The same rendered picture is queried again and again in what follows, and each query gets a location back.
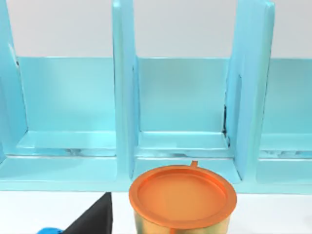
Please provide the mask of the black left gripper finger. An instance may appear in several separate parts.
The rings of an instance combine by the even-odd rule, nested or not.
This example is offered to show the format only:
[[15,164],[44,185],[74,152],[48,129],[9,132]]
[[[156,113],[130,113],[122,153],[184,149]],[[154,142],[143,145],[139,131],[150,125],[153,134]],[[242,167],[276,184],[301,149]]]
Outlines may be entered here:
[[62,234],[112,234],[112,193],[106,192]]

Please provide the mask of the blue object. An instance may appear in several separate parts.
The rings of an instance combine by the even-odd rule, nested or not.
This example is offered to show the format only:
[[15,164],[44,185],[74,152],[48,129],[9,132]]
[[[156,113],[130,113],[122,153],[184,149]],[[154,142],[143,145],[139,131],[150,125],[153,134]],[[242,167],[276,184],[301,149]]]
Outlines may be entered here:
[[36,234],[62,234],[63,230],[59,228],[46,227],[39,230]]

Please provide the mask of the orange lidded can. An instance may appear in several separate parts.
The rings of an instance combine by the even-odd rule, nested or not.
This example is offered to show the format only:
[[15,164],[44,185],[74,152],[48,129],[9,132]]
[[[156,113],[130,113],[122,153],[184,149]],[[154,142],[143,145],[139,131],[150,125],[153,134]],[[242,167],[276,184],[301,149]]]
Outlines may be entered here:
[[193,160],[142,173],[129,201],[136,234],[228,234],[237,195],[224,177]]

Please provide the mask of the light blue rack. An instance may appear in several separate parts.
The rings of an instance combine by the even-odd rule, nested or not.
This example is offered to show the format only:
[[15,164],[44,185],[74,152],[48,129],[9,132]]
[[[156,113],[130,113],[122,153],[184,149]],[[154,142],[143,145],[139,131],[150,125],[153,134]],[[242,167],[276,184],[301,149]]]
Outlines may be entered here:
[[126,191],[197,160],[239,193],[312,194],[312,59],[271,58],[275,5],[238,0],[230,58],[18,57],[0,0],[0,190]]

